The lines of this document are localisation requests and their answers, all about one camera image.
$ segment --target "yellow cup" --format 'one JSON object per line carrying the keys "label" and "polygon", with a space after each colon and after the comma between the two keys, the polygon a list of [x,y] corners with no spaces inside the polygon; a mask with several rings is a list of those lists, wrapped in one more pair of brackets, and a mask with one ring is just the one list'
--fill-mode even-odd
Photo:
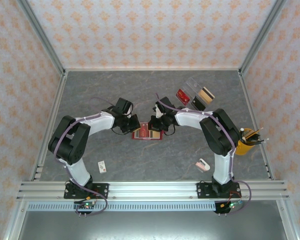
{"label": "yellow cup", "polygon": [[[243,132],[243,135],[246,134],[246,133],[248,133],[248,132],[250,132],[251,130],[252,130],[252,129],[250,129],[250,128],[245,128],[245,129],[244,129],[244,132]],[[238,146],[237,146],[236,149],[235,149],[235,154],[240,155],[240,156],[245,155],[245,154],[247,154],[247,152],[249,152],[249,150],[252,149],[254,146],[255,146],[255,145],[253,145],[253,146],[246,145],[246,144],[244,144],[241,140],[239,140]]]}

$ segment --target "robotic arm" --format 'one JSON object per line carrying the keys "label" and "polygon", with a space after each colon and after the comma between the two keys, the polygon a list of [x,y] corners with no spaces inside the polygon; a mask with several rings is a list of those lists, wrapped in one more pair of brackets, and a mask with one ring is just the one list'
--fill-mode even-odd
{"label": "robotic arm", "polygon": [[228,196],[233,184],[235,184],[232,170],[230,171],[231,158],[233,158],[234,149],[226,137],[225,133],[219,129],[217,123],[209,117],[213,116],[221,123],[229,134],[235,147],[240,139],[240,133],[234,123],[223,109],[216,111],[199,112],[188,108],[179,108],[175,106],[167,97],[162,98],[155,103],[156,116],[151,116],[149,130],[168,131],[169,126],[189,126],[203,131],[205,139],[210,149],[214,152],[215,170],[212,176],[212,190],[218,197]]}
{"label": "robotic arm", "polygon": [[[93,189],[93,179],[88,173],[82,158],[88,137],[99,131],[115,127],[120,127],[124,135],[139,129],[140,123],[138,117],[136,114],[132,115],[132,111],[132,102],[119,98],[115,106],[104,109],[98,114],[83,118],[64,116],[60,121],[50,139],[48,150],[52,153],[56,151],[57,159],[65,165],[72,177],[69,184],[71,189],[74,190],[74,195],[76,193],[80,194],[78,198],[85,197],[88,192],[76,187],[74,183],[78,183],[86,189]],[[65,136],[65,131],[72,124],[74,126],[66,132]]]}

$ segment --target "aluminum rail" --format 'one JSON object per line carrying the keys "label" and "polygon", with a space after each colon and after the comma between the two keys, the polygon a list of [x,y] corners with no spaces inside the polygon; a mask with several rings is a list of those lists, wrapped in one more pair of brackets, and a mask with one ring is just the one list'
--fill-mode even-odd
{"label": "aluminum rail", "polygon": [[[196,183],[199,181],[108,181],[109,201],[198,201]],[[252,200],[289,199],[287,184],[282,180],[247,180]],[[242,200],[249,197],[248,188],[240,184]],[[64,199],[65,183],[61,181],[25,181],[17,194],[17,201],[69,201]],[[205,198],[220,201],[227,198]]]}

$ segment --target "white object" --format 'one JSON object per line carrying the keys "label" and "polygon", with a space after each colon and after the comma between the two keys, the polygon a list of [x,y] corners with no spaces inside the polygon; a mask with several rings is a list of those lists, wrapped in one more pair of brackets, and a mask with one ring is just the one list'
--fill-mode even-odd
{"label": "white object", "polygon": [[203,160],[202,158],[199,159],[199,161],[195,164],[195,166],[203,173],[210,170],[210,165]]}
{"label": "white object", "polygon": [[214,154],[214,173],[213,178],[220,183],[221,185],[226,184],[230,181],[229,176],[230,168],[230,152],[226,156]]}
{"label": "white object", "polygon": [[85,119],[90,118],[92,116],[97,116],[99,114],[101,116],[98,118],[95,118],[92,120],[84,120],[84,121],[80,122],[82,124],[87,124],[90,126],[89,136],[91,136],[92,134],[95,134],[97,132],[100,132],[102,130],[111,129],[112,126],[114,125],[115,117],[105,111],[101,111],[100,113],[97,113],[95,115],[86,116]]}
{"label": "white object", "polygon": [[199,162],[204,165],[204,168],[206,171],[209,171],[210,170],[210,165],[205,161],[203,160],[202,158],[199,159]]}
{"label": "white object", "polygon": [[[207,111],[207,114],[212,115],[212,111]],[[183,112],[178,111],[175,115],[175,120],[180,126],[189,126],[196,129],[202,129],[200,126],[200,121],[202,119],[208,118],[204,115],[204,112]]]}
{"label": "white object", "polygon": [[59,161],[65,164],[66,168],[71,173],[71,176],[78,184],[80,184],[81,186],[87,184],[90,179],[90,174],[88,173],[82,158],[72,165],[69,165],[65,160],[61,158],[59,158]]}
{"label": "white object", "polygon": [[157,119],[161,118],[164,114],[159,110],[158,105],[155,105],[155,117]]}
{"label": "white object", "polygon": [[99,162],[98,162],[98,166],[99,166],[99,172],[100,172],[101,174],[107,172],[105,161],[99,161]]}

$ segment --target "wallpaper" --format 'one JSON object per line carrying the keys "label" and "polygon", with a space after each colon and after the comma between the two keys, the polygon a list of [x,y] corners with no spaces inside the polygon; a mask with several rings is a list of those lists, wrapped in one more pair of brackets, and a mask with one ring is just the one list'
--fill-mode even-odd
{"label": "wallpaper", "polygon": [[29,0],[65,68],[239,68],[275,0]]}
{"label": "wallpaper", "polygon": [[16,0],[0,0],[0,240],[40,149],[60,76]]}
{"label": "wallpaper", "polygon": [[300,0],[287,0],[244,80],[278,179],[300,225]]}

